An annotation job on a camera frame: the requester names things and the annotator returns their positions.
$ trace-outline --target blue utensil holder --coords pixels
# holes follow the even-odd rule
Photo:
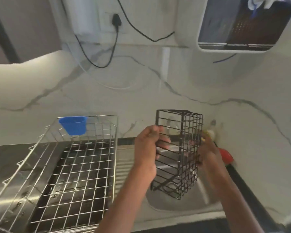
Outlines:
[[[85,116],[64,117],[59,119],[59,123],[70,136],[85,134],[86,121],[87,117]]]

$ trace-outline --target gray cabinet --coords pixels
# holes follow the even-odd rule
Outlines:
[[[0,0],[0,46],[10,63],[61,50],[49,0]]]

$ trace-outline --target black plug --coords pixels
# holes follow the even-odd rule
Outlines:
[[[112,17],[112,25],[115,27],[116,32],[119,32],[119,27],[122,26],[121,18],[118,14],[114,14]]]

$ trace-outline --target forearm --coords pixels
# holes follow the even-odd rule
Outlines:
[[[232,233],[264,232],[231,179],[220,180],[216,192],[221,200]]]
[[[133,166],[114,200],[111,208],[99,224],[97,233],[129,233],[140,209],[142,200],[151,183],[145,170]]]

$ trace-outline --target wall socket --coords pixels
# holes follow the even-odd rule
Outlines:
[[[100,29],[103,33],[115,33],[115,28],[112,25],[112,18],[114,14],[118,14],[122,21],[122,26],[119,28],[119,33],[128,33],[128,22],[123,13],[99,12]]]

